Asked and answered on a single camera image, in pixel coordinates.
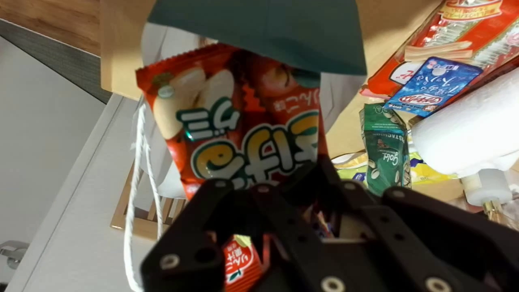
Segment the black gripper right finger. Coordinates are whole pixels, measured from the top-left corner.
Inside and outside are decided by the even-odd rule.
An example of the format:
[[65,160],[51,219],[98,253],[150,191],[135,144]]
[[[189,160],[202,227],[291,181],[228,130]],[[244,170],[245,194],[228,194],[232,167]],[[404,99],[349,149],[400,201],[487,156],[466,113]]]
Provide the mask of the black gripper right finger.
[[519,292],[518,232],[406,188],[310,165],[262,201],[284,251],[258,292]]

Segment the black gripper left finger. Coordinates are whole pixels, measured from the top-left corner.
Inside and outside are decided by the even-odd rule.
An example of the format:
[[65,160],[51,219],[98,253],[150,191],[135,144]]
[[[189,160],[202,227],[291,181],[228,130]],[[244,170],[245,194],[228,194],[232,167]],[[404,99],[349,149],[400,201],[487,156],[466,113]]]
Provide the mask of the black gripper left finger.
[[260,292],[268,269],[260,190],[205,181],[143,259],[145,292]]

